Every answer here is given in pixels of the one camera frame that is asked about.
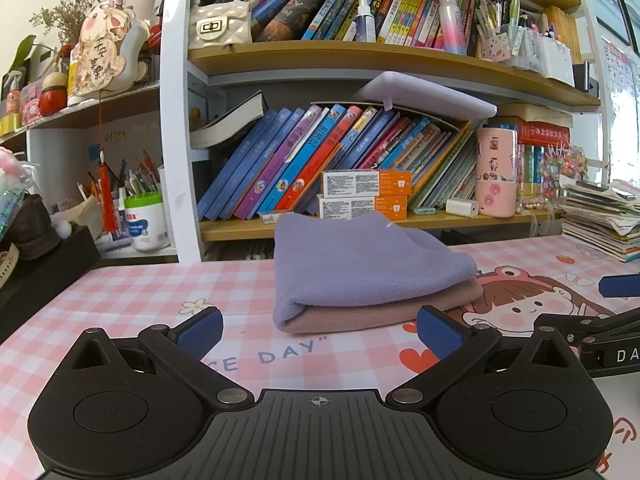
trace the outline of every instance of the purple book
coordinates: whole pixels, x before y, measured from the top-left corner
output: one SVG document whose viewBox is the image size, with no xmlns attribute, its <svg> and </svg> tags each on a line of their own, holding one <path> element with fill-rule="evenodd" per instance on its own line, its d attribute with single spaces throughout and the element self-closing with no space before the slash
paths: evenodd
<svg viewBox="0 0 640 480">
<path fill-rule="evenodd" d="M 291 152 L 292 148 L 296 145 L 296 142 L 302 137 L 311 125 L 316 120 L 316 117 L 322 112 L 322 108 L 316 105 L 312 105 L 309 110 L 298 121 L 298 124 L 293 128 L 291 133 L 287 136 L 284 142 L 278 148 L 278 151 L 274 153 L 271 160 L 267 163 L 264 169 L 260 172 L 260 175 L 255 179 L 255 184 L 251 186 L 251 189 L 247 192 L 242 202 L 236 208 L 234 216 L 244 220 L 251 213 L 257 200 L 265 191 L 267 184 L 271 182 L 275 174 L 283 165 L 287 155 Z"/>
</svg>

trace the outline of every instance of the red tassel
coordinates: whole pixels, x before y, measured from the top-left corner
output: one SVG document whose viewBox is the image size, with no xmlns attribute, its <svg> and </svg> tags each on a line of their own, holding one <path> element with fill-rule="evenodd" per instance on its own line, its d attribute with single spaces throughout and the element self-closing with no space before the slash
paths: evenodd
<svg viewBox="0 0 640 480">
<path fill-rule="evenodd" d="M 113 233 L 118 230 L 116 222 L 116 211 L 111 198 L 111 183 L 109 180 L 109 170 L 104 163 L 104 149 L 100 147 L 100 194 L 102 195 L 102 230 L 106 233 Z"/>
</svg>

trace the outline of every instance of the red book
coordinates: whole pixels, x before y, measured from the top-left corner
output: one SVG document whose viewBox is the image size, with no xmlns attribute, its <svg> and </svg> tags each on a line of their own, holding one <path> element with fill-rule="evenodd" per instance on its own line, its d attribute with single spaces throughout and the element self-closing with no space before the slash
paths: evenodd
<svg viewBox="0 0 640 480">
<path fill-rule="evenodd" d="M 315 153 L 304 165 L 296 179 L 291 183 L 287 192 L 283 195 L 280 201 L 276 204 L 274 210 L 282 211 L 291 209 L 303 191 L 311 184 L 324 167 L 331 160 L 331 154 L 335 153 L 335 149 L 347 134 L 351 127 L 355 124 L 358 117 L 362 114 L 362 110 L 357 106 L 350 106 L 345 113 L 344 117 L 340 120 L 335 128 L 331 130 L 331 133 L 326 136 L 326 139 L 318 146 Z"/>
<path fill-rule="evenodd" d="M 405 128 L 407 128 L 409 124 L 411 124 L 411 119 L 408 117 L 402 117 L 398 122 L 396 122 L 396 124 L 394 124 L 380 140 L 378 145 L 371 150 L 369 155 L 367 155 L 367 158 L 358 165 L 358 169 L 368 170 L 373 163 L 378 160 L 378 157 L 382 155 L 382 152 L 386 150 L 386 147 L 396 140 L 396 137 L 404 132 Z"/>
</svg>

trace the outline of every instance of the metal screw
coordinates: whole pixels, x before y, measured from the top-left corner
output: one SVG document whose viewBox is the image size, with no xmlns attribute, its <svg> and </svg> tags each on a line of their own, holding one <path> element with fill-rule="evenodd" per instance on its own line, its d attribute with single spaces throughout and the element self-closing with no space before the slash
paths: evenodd
<svg viewBox="0 0 640 480">
<path fill-rule="evenodd" d="M 414 388 L 400 388 L 391 395 L 400 404 L 415 404 L 422 400 L 422 394 Z"/>
<path fill-rule="evenodd" d="M 240 388 L 226 388 L 218 392 L 218 400 L 225 404 L 237 404 L 246 400 L 247 392 Z"/>
</svg>

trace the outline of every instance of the pink gradient bottle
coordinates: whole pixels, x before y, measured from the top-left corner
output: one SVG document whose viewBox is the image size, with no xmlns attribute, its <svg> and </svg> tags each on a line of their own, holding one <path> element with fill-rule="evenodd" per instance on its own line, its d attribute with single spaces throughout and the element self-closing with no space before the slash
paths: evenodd
<svg viewBox="0 0 640 480">
<path fill-rule="evenodd" d="M 456 0 L 440 0 L 440 27 L 444 50 L 466 56 L 465 37 L 462 33 L 460 9 Z"/>
</svg>

